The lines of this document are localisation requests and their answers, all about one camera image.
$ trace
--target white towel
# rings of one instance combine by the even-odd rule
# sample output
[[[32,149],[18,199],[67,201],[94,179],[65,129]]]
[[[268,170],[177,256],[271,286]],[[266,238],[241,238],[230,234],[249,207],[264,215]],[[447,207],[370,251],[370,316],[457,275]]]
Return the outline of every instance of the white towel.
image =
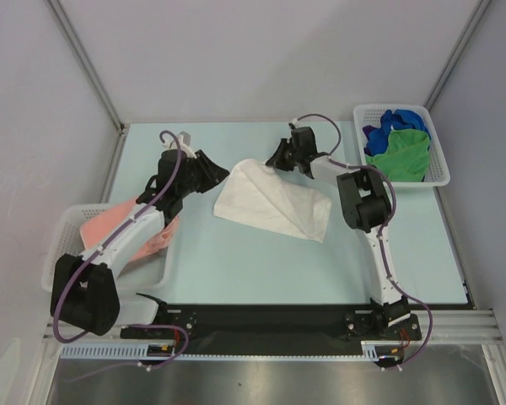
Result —
[[[213,214],[301,239],[322,242],[331,199],[283,181],[276,171],[254,159],[242,160],[230,173]]]

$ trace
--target laundry basket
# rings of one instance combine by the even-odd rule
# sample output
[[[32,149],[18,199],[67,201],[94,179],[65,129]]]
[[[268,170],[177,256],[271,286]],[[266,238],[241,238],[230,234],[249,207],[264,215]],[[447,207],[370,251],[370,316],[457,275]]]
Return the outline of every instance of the laundry basket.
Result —
[[[368,140],[363,133],[363,127],[371,125],[380,127],[380,118],[386,110],[395,111],[397,109],[410,110],[416,112],[425,123],[431,135],[431,143],[429,146],[429,168],[423,181],[414,182],[393,182],[394,187],[398,188],[425,188],[446,186],[449,183],[449,172],[442,147],[440,146],[439,137],[435,131],[433,121],[429,115],[429,111],[420,105],[404,105],[404,104],[363,104],[354,108],[354,125],[356,127],[356,136],[358,137],[358,150],[363,165],[366,164],[365,153],[363,148]]]
[[[47,254],[41,285],[45,291],[52,291],[54,267],[64,254],[78,255],[84,251],[80,228],[89,219],[112,207],[110,204],[75,205],[68,208],[53,235],[51,248]],[[144,289],[156,289],[167,282],[170,275],[170,264],[174,252],[174,239],[169,246],[158,253],[129,263],[116,280],[118,292],[136,292]]]

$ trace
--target fabric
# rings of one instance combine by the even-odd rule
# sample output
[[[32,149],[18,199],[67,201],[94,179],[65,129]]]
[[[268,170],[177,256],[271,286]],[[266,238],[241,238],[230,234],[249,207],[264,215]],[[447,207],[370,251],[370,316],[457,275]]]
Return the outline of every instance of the fabric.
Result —
[[[424,131],[392,131],[385,153],[366,156],[391,181],[422,181],[429,167],[429,136]]]
[[[366,154],[375,156],[383,154],[388,148],[388,137],[392,130],[417,129],[424,131],[429,136],[429,130],[423,123],[423,119],[414,111],[396,110],[392,113],[387,110],[380,118],[380,128],[371,130],[371,126],[363,128],[368,143],[364,148]]]
[[[273,168],[247,159],[239,162],[213,208],[217,217],[300,239],[322,242],[331,199],[283,181]]]
[[[97,217],[93,217],[88,222],[84,223],[80,230],[84,248],[89,249],[103,241],[103,238],[131,213],[133,207],[135,207],[135,200],[137,200],[136,197],[109,208]],[[161,232],[158,232],[158,234],[154,235],[146,242],[139,251],[129,259],[129,262],[134,262],[167,247],[177,229],[178,216],[170,222],[169,226],[166,226]]]

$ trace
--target light blue table surface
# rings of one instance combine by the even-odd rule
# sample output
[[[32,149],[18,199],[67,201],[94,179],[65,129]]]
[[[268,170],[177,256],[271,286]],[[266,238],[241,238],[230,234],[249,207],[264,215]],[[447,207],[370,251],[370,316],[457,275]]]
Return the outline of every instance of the light blue table surface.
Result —
[[[319,150],[336,141],[329,124],[311,123]],[[358,161],[351,122],[339,122],[343,143],[336,159]],[[157,173],[163,151],[159,132],[191,134],[191,146],[231,170],[243,159],[265,160],[286,122],[132,124],[116,172],[110,202],[143,191]],[[362,304],[369,302],[368,269],[355,231],[345,224],[337,189],[298,172],[286,181],[323,192],[333,200],[324,243],[236,224],[213,216],[222,187],[184,200],[175,255],[166,285],[150,294],[181,304]],[[397,191],[390,243],[403,288],[430,304],[464,304],[466,295],[433,190]]]

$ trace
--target white wall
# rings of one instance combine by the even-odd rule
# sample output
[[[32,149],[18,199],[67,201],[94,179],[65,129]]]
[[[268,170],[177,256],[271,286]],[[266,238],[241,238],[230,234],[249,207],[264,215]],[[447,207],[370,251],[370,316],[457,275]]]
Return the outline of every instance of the white wall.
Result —
[[[433,110],[451,183],[442,189],[471,291],[506,342],[506,0],[484,25]]]
[[[49,316],[54,223],[96,202],[116,132],[41,0],[0,1],[0,351],[21,338],[18,405]]]
[[[125,122],[422,104],[477,0],[62,0]]]

